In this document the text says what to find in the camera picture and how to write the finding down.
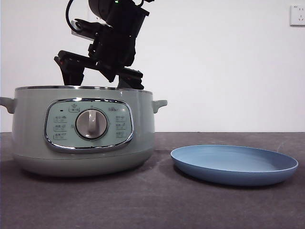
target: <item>rice cooker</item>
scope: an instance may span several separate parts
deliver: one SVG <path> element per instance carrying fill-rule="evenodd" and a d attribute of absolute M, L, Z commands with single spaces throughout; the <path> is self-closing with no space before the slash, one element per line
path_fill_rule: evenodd
<path fill-rule="evenodd" d="M 30 86 L 1 97 L 13 116 L 13 157 L 33 173 L 82 177 L 144 163 L 153 153 L 154 116 L 167 105 L 136 89 Z"/>

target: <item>control panel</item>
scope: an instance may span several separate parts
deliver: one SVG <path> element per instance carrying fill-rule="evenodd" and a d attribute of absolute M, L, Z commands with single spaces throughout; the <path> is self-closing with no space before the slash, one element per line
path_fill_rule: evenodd
<path fill-rule="evenodd" d="M 113 149 L 132 136 L 132 112 L 123 101 L 66 99 L 54 102 L 47 111 L 45 138 L 59 151 Z"/>

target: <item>cooker base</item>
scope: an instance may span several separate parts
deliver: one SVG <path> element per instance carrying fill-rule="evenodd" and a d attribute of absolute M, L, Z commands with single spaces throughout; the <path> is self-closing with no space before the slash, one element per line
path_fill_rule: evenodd
<path fill-rule="evenodd" d="M 52 160 L 14 154 L 16 162 L 32 173 L 52 177 L 88 177 L 124 171 L 148 160 L 153 150 L 103 158 Z"/>

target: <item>button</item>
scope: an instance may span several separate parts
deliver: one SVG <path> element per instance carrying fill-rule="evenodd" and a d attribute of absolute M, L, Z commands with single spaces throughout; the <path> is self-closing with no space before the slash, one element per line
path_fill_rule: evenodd
<path fill-rule="evenodd" d="M 126 122 L 125 116 L 116 116 L 115 119 L 116 119 L 116 122 L 118 122 L 118 123 Z"/>
<path fill-rule="evenodd" d="M 67 122 L 67 116 L 56 116 L 54 118 L 55 123 L 66 123 Z"/>
<path fill-rule="evenodd" d="M 80 108 L 76 104 L 73 104 L 72 106 L 69 107 L 69 112 L 71 112 L 71 113 L 78 113 L 79 111 L 80 111 Z"/>
<path fill-rule="evenodd" d="M 116 138 L 124 138 L 126 136 L 126 132 L 116 132 Z"/>
<path fill-rule="evenodd" d="M 117 123 L 115 125 L 117 130 L 126 130 L 126 123 Z"/>
<path fill-rule="evenodd" d="M 67 140 L 67 134 L 66 133 L 54 134 L 53 138 L 54 140 Z"/>
<path fill-rule="evenodd" d="M 53 129 L 55 132 L 66 132 L 67 131 L 66 125 L 56 125 Z"/>

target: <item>cooker handle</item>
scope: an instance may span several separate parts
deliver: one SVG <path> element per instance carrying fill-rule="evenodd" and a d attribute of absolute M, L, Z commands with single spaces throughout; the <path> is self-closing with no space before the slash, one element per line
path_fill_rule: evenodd
<path fill-rule="evenodd" d="M 17 100 L 7 97 L 0 97 L 0 105 L 6 107 L 10 114 L 15 113 Z"/>
<path fill-rule="evenodd" d="M 153 113 L 158 113 L 160 107 L 167 106 L 167 100 L 158 100 L 152 102 Z"/>

